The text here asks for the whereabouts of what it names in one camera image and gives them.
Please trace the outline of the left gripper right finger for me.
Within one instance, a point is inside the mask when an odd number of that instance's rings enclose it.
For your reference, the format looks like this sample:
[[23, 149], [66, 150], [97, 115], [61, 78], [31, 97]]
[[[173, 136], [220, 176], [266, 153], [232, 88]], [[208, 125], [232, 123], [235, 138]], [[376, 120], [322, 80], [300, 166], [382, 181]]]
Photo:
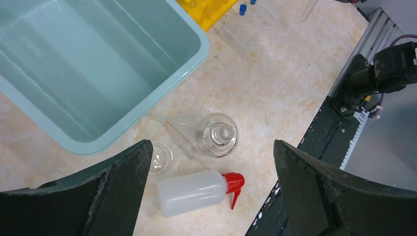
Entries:
[[283, 140], [273, 155], [292, 235], [416, 235], [415, 191], [355, 176]]

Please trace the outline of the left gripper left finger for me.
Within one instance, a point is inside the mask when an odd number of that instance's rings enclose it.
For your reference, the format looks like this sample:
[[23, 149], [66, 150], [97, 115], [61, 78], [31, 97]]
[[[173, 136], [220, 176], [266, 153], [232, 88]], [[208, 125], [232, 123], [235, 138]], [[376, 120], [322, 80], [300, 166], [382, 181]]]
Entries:
[[3, 236], [130, 236], [151, 165], [142, 140], [102, 162], [38, 188], [0, 194]]

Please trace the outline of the glass erlenmeyer flask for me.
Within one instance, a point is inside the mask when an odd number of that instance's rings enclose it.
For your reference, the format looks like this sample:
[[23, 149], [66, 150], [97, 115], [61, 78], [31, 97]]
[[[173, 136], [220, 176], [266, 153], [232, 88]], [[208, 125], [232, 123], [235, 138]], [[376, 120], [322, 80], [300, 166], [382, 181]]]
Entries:
[[194, 148], [206, 157], [221, 158], [237, 147], [239, 133], [234, 120], [224, 113], [210, 113], [200, 118], [194, 128]]

